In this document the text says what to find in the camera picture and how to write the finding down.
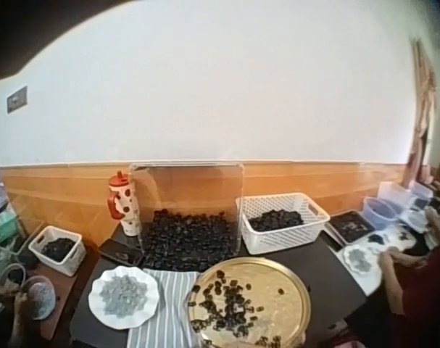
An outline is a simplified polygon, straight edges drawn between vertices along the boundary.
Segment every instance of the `white plastic basket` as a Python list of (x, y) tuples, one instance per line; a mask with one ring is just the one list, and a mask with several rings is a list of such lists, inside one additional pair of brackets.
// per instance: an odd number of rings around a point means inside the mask
[[(301, 193), (245, 196), (242, 203), (239, 228), (250, 254), (276, 252), (311, 243), (329, 221), (328, 213)], [(265, 232), (257, 232), (250, 226), (249, 219), (281, 209), (299, 212), (305, 224)]]
[[(73, 248), (61, 262), (54, 261), (46, 255), (41, 254), (41, 250), (46, 244), (58, 238), (69, 238), (75, 242)], [(86, 256), (86, 248), (84, 247), (82, 239), (83, 237), (80, 234), (62, 230), (54, 226), (47, 226), (33, 239), (30, 245), (28, 245), (28, 248), (43, 264), (66, 276), (73, 277)]]

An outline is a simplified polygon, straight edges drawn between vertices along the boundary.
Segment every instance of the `white basket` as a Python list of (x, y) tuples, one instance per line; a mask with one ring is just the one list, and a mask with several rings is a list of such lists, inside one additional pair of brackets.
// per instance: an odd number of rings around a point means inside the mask
[[(327, 212), (300, 193), (245, 196), (242, 203), (239, 228), (250, 254), (276, 252), (311, 243), (329, 221)], [(240, 201), (236, 200), (236, 204), (239, 206)], [(300, 213), (305, 224), (266, 232), (257, 232), (250, 226), (249, 219), (270, 210), (281, 209)]]
[[(73, 248), (61, 262), (54, 261), (46, 255), (41, 254), (41, 250), (46, 244), (58, 238), (69, 238), (75, 242)], [(84, 247), (82, 238), (80, 234), (62, 230), (54, 226), (47, 226), (33, 239), (30, 245), (28, 245), (28, 248), (43, 264), (58, 270), (66, 276), (73, 277), (86, 256), (86, 248)]]
[(404, 210), (414, 205), (417, 196), (398, 183), (384, 181), (379, 183), (378, 198), (394, 203)]

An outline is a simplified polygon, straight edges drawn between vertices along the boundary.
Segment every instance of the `black tray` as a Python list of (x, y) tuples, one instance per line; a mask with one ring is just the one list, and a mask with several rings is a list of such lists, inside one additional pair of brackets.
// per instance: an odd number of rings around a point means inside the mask
[(347, 244), (351, 244), (360, 238), (374, 232), (374, 227), (354, 210), (340, 215), (331, 216), (329, 223), (334, 231)]

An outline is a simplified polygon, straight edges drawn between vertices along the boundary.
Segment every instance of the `white scalloped plate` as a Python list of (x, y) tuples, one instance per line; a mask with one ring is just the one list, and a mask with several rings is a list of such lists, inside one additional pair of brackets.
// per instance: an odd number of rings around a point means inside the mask
[[(112, 280), (114, 276), (132, 276), (139, 282), (145, 283), (147, 286), (147, 301), (142, 310), (136, 311), (133, 315), (124, 318), (118, 318), (116, 315), (105, 314), (105, 303), (101, 298), (101, 291), (107, 281)], [(118, 266), (114, 270), (106, 270), (102, 273), (101, 278), (96, 279), (92, 283), (92, 290), (88, 297), (89, 308), (91, 312), (106, 326), (117, 330), (126, 328), (137, 328), (150, 319), (157, 309), (159, 303), (159, 289), (157, 281), (149, 274), (136, 267)]]
[[(360, 250), (365, 254), (365, 259), (368, 261), (371, 265), (371, 269), (369, 271), (363, 272), (355, 267), (352, 261), (349, 259), (349, 253), (352, 250)], [(352, 272), (355, 272), (359, 274), (360, 276), (366, 276), (373, 272), (378, 267), (378, 255), (376, 255), (373, 251), (368, 249), (367, 247), (361, 246), (361, 245), (349, 245), (344, 248), (342, 257), (344, 259), (345, 264), (350, 268)]]

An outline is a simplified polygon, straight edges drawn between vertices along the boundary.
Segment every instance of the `electrical outlet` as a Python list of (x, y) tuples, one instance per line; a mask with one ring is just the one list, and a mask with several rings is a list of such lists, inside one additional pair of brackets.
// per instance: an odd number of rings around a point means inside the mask
[(7, 113), (15, 111), (25, 106), (28, 101), (26, 99), (27, 86), (19, 89), (7, 98)]

